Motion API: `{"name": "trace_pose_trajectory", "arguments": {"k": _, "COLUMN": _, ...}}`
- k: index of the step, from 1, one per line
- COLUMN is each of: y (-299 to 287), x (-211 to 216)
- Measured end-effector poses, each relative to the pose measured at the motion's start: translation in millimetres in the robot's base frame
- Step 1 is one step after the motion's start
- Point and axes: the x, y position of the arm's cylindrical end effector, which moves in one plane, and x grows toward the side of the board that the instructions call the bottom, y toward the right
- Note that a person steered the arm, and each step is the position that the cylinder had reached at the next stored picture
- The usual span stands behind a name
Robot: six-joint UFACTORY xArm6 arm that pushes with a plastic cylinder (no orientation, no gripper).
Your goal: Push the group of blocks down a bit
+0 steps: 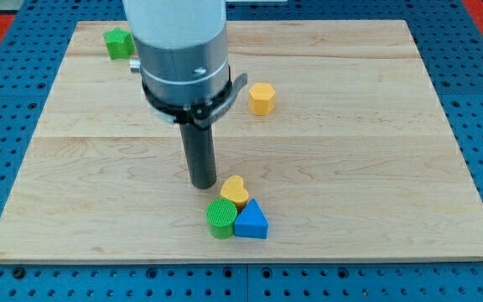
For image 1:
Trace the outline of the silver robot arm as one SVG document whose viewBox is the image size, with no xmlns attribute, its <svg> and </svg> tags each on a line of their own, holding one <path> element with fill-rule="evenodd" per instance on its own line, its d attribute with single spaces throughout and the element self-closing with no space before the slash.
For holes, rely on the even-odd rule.
<svg viewBox="0 0 483 302">
<path fill-rule="evenodd" d="M 152 107 L 188 123 L 231 89 L 224 0 L 124 0 Z"/>
</svg>

